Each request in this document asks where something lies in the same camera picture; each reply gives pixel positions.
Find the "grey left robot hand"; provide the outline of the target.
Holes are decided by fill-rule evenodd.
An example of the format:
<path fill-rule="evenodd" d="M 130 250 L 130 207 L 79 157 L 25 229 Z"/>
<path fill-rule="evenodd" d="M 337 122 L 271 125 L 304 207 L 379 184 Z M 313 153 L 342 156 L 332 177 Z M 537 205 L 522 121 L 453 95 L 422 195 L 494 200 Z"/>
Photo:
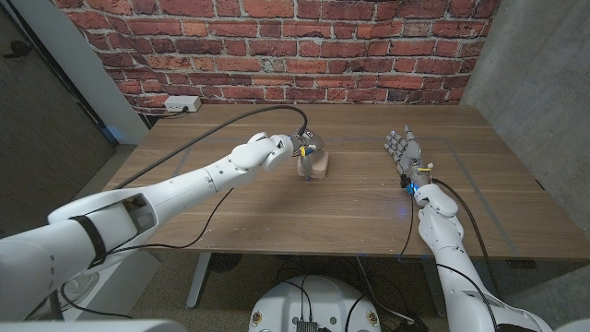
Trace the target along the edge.
<path fill-rule="evenodd" d="M 293 134 L 290 139 L 293 143 L 293 156 L 299 158 L 299 175 L 307 181 L 312 178 L 324 178 L 329 154 L 324 150 L 325 143 L 322 138 L 306 129 L 301 135 Z"/>

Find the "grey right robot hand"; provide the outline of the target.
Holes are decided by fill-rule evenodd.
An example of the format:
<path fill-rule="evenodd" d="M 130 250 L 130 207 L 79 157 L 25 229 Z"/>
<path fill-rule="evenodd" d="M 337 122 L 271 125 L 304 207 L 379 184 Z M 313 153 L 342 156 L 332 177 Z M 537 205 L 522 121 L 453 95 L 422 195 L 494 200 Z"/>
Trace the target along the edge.
<path fill-rule="evenodd" d="M 405 126 L 405 136 L 392 131 L 386 137 L 384 147 L 395 162 L 402 188 L 416 191 L 431 183 L 431 167 L 423 164 L 420 145 L 408 125 Z"/>

